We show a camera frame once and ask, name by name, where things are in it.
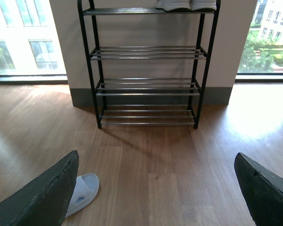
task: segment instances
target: white slipper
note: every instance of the white slipper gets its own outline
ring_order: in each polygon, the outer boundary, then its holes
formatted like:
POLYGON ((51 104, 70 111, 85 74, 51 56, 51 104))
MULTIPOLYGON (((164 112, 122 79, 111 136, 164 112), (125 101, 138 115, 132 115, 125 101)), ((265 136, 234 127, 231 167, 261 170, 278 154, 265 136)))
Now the white slipper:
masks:
POLYGON ((77 177, 75 190, 72 194, 65 218, 91 203, 99 191, 99 186, 99 178, 94 173, 87 173, 77 177))

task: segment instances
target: wooden floor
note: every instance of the wooden floor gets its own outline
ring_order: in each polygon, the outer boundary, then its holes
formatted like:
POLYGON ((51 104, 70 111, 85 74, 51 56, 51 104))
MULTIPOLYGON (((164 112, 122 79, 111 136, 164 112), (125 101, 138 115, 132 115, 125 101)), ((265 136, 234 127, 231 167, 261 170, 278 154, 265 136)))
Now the wooden floor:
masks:
POLYGON ((63 226, 254 226, 234 158, 283 177, 283 84, 236 84, 228 106, 203 107, 198 129, 97 129, 68 86, 0 86, 0 201, 71 150, 100 190, 63 226))

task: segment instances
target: white shoe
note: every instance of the white shoe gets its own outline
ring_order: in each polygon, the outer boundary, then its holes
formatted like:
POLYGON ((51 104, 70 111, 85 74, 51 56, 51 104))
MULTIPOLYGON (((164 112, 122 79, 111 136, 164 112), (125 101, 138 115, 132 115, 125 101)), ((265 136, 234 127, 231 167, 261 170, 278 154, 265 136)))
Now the white shoe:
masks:
POLYGON ((216 10, 216 0, 191 0, 190 1, 191 10, 211 8, 216 10))
POLYGON ((190 0, 157 0, 155 8, 162 8, 167 12, 185 12, 191 10, 190 0))

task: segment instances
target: shoe rack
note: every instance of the shoe rack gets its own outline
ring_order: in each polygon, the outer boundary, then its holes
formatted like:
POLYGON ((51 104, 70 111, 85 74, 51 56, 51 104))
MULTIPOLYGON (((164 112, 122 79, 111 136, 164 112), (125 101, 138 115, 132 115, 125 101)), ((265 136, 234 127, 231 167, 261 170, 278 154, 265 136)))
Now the shoe rack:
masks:
POLYGON ((93 0, 89 0, 90 8, 82 9, 82 0, 78 0, 78 12, 82 29, 85 56, 92 89, 92 99, 95 108, 98 128, 105 124, 113 125, 191 125, 195 129, 200 120, 201 107, 205 94, 205 87, 208 77, 208 69, 211 60, 214 37, 218 21, 220 0, 216 1, 217 10, 201 9, 190 12, 165 12, 156 8, 95 8, 93 0), (200 17, 198 36, 195 46, 134 46, 134 47, 105 47, 100 45, 97 17, 107 15, 163 15, 163 14, 196 14, 200 17), (211 25, 208 49, 201 46, 201 37, 206 14, 214 14, 211 25), (86 24, 86 17, 92 18, 92 24, 86 24), (86 28, 92 27, 94 43, 89 48, 86 28), (189 59, 193 64, 191 77, 189 78, 109 78, 103 73, 102 61, 105 60, 184 60, 189 59), (205 60, 202 83, 199 84, 196 78, 198 61, 205 60), (99 80, 94 80, 94 68, 92 61, 97 61, 99 80), (159 99, 163 98, 184 98, 186 104, 160 104, 155 103, 131 104, 132 99, 159 99), (108 104, 110 98, 128 99, 128 103, 121 105, 108 104))

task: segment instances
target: white building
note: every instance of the white building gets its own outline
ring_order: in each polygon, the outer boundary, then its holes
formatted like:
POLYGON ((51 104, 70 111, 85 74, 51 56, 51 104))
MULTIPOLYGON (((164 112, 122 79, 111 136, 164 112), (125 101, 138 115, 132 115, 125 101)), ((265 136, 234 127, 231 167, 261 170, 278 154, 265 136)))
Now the white building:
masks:
POLYGON ((283 0, 268 0, 258 36, 283 44, 283 0))
POLYGON ((0 52, 0 74, 66 73, 48 0, 0 0, 0 52))

